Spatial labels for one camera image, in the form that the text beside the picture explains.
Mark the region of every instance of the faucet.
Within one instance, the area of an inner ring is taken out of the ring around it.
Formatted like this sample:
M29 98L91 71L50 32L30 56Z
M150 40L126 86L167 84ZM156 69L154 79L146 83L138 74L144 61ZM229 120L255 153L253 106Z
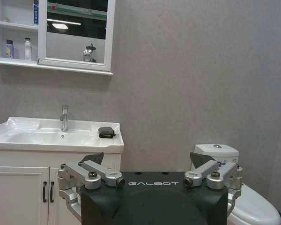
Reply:
M68 111L69 111L69 106L63 105L62 106L62 115L59 117L60 121L62 121L61 131L63 131L63 132L69 131L68 120L67 120Z

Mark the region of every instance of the toilet tank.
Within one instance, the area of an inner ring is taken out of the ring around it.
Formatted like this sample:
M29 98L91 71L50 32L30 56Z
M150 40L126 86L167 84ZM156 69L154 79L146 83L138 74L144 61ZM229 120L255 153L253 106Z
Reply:
M223 165L227 162L238 163L238 151L225 144L197 144L195 153L209 155Z

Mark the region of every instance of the mirror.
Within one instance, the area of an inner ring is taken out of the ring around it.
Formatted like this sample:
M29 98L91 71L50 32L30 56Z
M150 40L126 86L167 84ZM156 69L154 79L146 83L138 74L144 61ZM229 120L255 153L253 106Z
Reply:
M46 57L104 63L108 0L48 0Z

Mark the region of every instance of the white bottle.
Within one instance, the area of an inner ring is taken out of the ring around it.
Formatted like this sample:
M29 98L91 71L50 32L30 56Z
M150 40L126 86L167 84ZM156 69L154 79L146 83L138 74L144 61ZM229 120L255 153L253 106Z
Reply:
M25 60L31 60L31 42L30 38L25 38Z

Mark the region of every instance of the screw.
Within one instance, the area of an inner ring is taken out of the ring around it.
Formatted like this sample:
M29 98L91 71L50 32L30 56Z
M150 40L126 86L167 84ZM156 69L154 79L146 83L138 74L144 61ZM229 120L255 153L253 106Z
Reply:
M90 178L97 177L97 173L96 173L96 172L91 171L91 172L89 172L89 177L90 177Z
M189 178L185 178L185 179L183 180L183 183L184 183L184 185L185 185L187 188L190 188L190 187L192 186L192 180L189 179Z
M213 171L213 172L211 172L211 177L213 177L213 178L219 178L220 177L220 173L219 172L217 172L217 171Z
M117 182L116 182L116 186L118 188L121 188L125 185L125 183L126 183L125 179L118 179Z

